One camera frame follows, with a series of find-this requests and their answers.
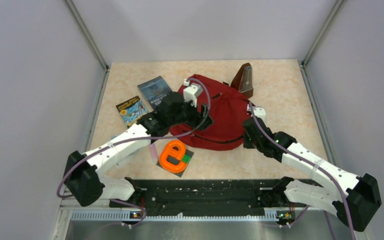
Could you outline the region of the red backpack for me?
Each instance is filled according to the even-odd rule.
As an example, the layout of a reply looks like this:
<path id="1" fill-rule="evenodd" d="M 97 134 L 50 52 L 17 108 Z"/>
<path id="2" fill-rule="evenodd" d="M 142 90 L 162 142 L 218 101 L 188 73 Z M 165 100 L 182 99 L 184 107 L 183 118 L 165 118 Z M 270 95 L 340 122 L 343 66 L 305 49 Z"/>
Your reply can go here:
<path id="1" fill-rule="evenodd" d="M 179 140 L 190 147 L 213 151 L 229 151 L 241 146 L 245 132 L 243 122 L 250 117 L 248 98 L 237 89 L 206 76 L 194 74 L 191 78 L 201 81 L 209 92 L 209 116 L 213 124 Z"/>

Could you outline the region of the colourful illustrated children's book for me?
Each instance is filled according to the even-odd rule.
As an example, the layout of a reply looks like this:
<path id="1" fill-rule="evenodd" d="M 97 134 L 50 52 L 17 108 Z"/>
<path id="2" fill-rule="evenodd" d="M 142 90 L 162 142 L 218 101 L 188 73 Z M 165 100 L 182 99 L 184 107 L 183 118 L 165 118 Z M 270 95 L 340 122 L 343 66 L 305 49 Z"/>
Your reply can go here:
<path id="1" fill-rule="evenodd" d="M 138 119 L 149 113 L 149 110 L 138 95 L 117 104 L 116 109 L 127 128 L 130 128 Z"/>

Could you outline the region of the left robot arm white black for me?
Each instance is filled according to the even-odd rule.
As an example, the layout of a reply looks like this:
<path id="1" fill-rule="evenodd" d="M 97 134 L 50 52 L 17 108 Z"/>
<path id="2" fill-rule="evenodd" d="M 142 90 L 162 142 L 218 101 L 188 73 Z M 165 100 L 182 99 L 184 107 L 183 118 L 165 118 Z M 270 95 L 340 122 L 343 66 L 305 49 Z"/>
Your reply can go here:
<path id="1" fill-rule="evenodd" d="M 105 172 L 119 161 L 157 140 L 168 139 L 169 129 L 180 124 L 188 124 L 195 130 L 204 130 L 212 124 L 210 94 L 205 91 L 206 101 L 198 110 L 197 93 L 170 92 L 160 105 L 137 120 L 125 132 L 112 141 L 89 152 L 72 152 L 66 161 L 57 196 L 66 186 L 70 195 L 80 206 L 87 207 L 100 198 L 120 199 L 127 206 L 134 207 L 140 202 L 140 193 L 125 180 L 105 180 Z"/>

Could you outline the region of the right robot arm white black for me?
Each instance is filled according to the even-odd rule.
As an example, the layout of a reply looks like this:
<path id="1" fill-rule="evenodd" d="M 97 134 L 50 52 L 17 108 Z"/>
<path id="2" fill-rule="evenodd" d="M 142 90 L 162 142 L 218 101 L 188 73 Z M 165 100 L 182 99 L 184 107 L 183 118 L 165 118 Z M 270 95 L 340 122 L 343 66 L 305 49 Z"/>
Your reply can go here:
<path id="1" fill-rule="evenodd" d="M 366 230 L 382 204 L 375 177 L 340 169 L 307 150 L 291 135 L 283 131 L 272 133 L 259 117 L 249 117 L 242 126 L 245 148 L 257 149 L 264 156 L 305 173 L 317 183 L 311 185 L 283 177 L 273 192 L 277 205 L 287 206 L 290 202 L 311 205 L 337 216 L 346 226 L 352 222 L 354 231 Z"/>

